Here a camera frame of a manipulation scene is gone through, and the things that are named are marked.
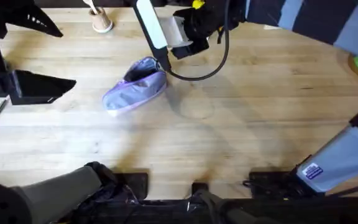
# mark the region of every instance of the black cable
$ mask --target black cable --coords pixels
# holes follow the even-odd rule
[[[224,55],[222,58],[222,62],[219,64],[219,66],[213,70],[211,73],[204,75],[202,77],[183,77],[181,75],[176,74],[175,72],[172,71],[172,69],[169,69],[167,72],[170,73],[173,77],[175,78],[179,78],[181,80],[184,81],[201,81],[201,80],[205,80],[209,77],[212,77],[213,75],[217,74],[220,69],[223,68],[223,65],[226,63],[227,60],[227,56],[229,55],[229,6],[230,6],[230,0],[226,0],[226,5],[224,8],[224,42],[225,42],[225,47],[224,47]]]

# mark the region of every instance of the black panel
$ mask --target black panel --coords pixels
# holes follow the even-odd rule
[[[250,0],[247,21],[278,26],[285,0]]]
[[[357,5],[358,0],[304,0],[293,31],[332,45]]]
[[[269,217],[286,224],[358,223],[358,198],[314,198],[306,200],[230,200],[230,207],[241,208],[255,217]],[[126,203],[99,204],[77,213],[71,223],[169,223],[210,224],[205,204],[187,200],[144,201],[144,206]]]
[[[151,0],[153,6],[162,7],[165,5],[172,6],[191,6],[192,0]],[[81,0],[35,0],[39,7],[89,7]],[[131,7],[131,0],[94,0],[96,6],[101,7]]]

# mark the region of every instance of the cup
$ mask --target cup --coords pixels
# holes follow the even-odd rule
[[[97,14],[92,9],[89,10],[89,15],[92,18],[92,27],[96,32],[105,34],[112,29],[113,23],[107,17],[106,11],[102,7],[96,7],[96,10],[98,11]]]

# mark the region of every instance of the blue label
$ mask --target blue label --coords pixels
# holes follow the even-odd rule
[[[315,163],[308,165],[302,173],[309,179],[313,180],[315,177],[323,173],[323,169]]]

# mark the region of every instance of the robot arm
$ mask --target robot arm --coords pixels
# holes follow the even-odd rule
[[[158,48],[154,45],[153,37],[139,13],[144,9],[137,7],[136,3],[141,1],[148,0],[135,2],[134,9],[139,22],[154,56],[166,71],[172,73],[167,46]],[[229,3],[228,15],[223,10],[226,3]],[[182,26],[181,29],[191,42],[185,46],[171,47],[173,55],[178,59],[208,49],[207,37],[222,25],[226,24],[225,32],[228,32],[245,21],[282,27],[358,55],[358,0],[208,0],[199,9],[182,9],[173,16],[183,20],[179,26]],[[274,185],[283,192],[281,197],[314,197],[357,175],[358,115],[346,129],[292,172],[251,172],[249,183],[254,184],[254,195],[264,194],[264,188]]]

